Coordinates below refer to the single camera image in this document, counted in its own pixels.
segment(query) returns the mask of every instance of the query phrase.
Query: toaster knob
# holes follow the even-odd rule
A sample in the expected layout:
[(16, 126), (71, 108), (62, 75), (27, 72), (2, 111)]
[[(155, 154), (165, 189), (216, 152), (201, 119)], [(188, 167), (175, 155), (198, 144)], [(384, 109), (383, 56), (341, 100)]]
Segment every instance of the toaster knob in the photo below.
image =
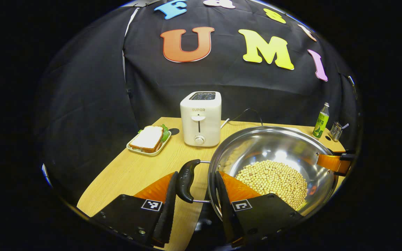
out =
[(206, 141), (206, 138), (204, 138), (203, 135), (196, 135), (195, 136), (195, 143), (198, 145), (202, 145), (204, 144), (204, 142)]

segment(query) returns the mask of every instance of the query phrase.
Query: pot handle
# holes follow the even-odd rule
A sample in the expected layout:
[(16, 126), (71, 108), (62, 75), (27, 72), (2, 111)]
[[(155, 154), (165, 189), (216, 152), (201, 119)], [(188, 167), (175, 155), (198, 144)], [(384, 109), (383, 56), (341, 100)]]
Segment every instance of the pot handle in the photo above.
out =
[(202, 161), (199, 159), (190, 160), (185, 163), (178, 172), (176, 194), (179, 198), (188, 203), (210, 202), (208, 200), (193, 200), (193, 196), (190, 194), (190, 187), (192, 186), (193, 178), (195, 177), (195, 167), (199, 163), (210, 163), (210, 161)]

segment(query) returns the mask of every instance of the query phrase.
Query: power cord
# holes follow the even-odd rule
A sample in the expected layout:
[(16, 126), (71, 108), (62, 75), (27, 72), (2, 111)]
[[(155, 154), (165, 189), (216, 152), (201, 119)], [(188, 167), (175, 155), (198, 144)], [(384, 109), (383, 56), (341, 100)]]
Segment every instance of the power cord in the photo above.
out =
[[(247, 109), (244, 110), (240, 115), (238, 115), (235, 119), (231, 119), (230, 121), (234, 121), (234, 120), (240, 118), (241, 115), (243, 115), (243, 114), (244, 114), (246, 111), (248, 111), (248, 110), (252, 110), (252, 111), (254, 111), (255, 113), (257, 113), (257, 116), (258, 116), (258, 118), (260, 119), (261, 126), (263, 126), (263, 121), (262, 121), (262, 119), (261, 119), (260, 113), (259, 113), (257, 110), (255, 110), (254, 108), (247, 108)], [(220, 129), (223, 128), (223, 126), (224, 126), (228, 121), (229, 121), (229, 119), (226, 119), (226, 121), (221, 125)]]

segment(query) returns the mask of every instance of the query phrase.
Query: pot rim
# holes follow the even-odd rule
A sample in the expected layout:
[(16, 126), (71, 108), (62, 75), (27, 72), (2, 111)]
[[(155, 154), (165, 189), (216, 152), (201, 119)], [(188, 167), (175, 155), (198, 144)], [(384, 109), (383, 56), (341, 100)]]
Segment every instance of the pot rim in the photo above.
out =
[[(261, 132), (262, 130), (275, 130), (275, 129), (277, 129), (279, 131), (280, 130), (287, 131), (290, 134), (300, 135), (302, 138), (304, 138), (309, 143), (317, 144), (317, 145), (321, 146), (321, 148), (328, 155), (333, 155), (332, 152), (326, 146), (324, 146), (318, 140), (314, 139), (312, 136), (307, 135), (305, 133), (299, 133), (298, 131), (291, 130), (291, 129), (286, 128), (286, 127), (275, 127), (275, 126), (272, 126), (272, 125), (264, 125), (264, 126), (259, 125), (259, 126), (256, 126), (256, 127), (248, 127), (248, 128), (242, 129), (242, 130), (240, 130), (240, 131), (238, 131), (236, 133), (233, 133), (232, 135), (227, 137), (225, 140), (223, 140), (220, 143), (220, 145), (217, 147), (217, 149), (215, 150), (215, 152), (212, 155), (212, 158), (210, 160), (209, 172), (208, 172), (208, 176), (207, 176), (207, 191), (209, 193), (209, 199), (211, 201), (211, 204), (212, 204), (212, 207), (214, 208), (215, 213), (217, 214), (217, 216), (220, 218), (221, 221), (223, 221), (223, 218), (222, 218), (222, 213), (221, 213), (221, 207), (219, 205), (220, 204), (219, 199), (217, 198), (217, 195), (216, 195), (217, 186), (215, 185), (216, 166), (217, 166), (217, 163), (219, 161), (219, 158), (220, 158), (221, 154), (225, 151), (225, 149), (228, 148), (228, 145), (230, 143), (232, 143), (234, 140), (236, 140), (238, 138), (244, 137), (245, 135), (248, 135), (248, 134)], [(301, 221), (304, 221), (307, 218), (309, 218), (310, 216), (312, 216), (315, 213), (317, 213), (330, 200), (331, 196), (333, 195), (334, 190), (336, 189), (337, 181), (338, 181), (338, 177), (336, 175), (333, 175), (333, 177), (334, 177), (333, 186), (330, 189), (330, 192), (326, 196), (324, 201), (321, 204), (317, 205), (308, 214), (306, 214)]]

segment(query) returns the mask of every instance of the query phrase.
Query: plate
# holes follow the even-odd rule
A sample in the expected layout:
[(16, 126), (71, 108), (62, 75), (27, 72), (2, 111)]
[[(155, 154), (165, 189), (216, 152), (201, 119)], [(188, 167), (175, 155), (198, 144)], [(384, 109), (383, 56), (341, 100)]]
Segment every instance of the plate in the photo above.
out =
[(283, 127), (283, 128), (294, 130), (294, 131), (299, 132), (299, 133), (303, 133), (302, 131), (300, 131), (299, 129), (294, 128), (294, 127)]
[(128, 142), (128, 144), (126, 145), (126, 148), (128, 148), (128, 150), (130, 150), (130, 151), (137, 152), (137, 153), (140, 153), (140, 154), (143, 154), (143, 155), (156, 156), (156, 155), (158, 155), (158, 154), (161, 152), (162, 148), (164, 148), (164, 146), (167, 144), (167, 141), (169, 141), (170, 137), (172, 136), (172, 132), (169, 131), (169, 134), (170, 134), (169, 137), (162, 143), (161, 147), (160, 147), (157, 151), (152, 152), (152, 153), (141, 152), (141, 151), (135, 150), (135, 149), (131, 148), (131, 146), (129, 146), (129, 144), (130, 144), (135, 138), (137, 138), (137, 137), (139, 136), (139, 134), (137, 134), (136, 137), (134, 137), (132, 140), (130, 140), (130, 141)]

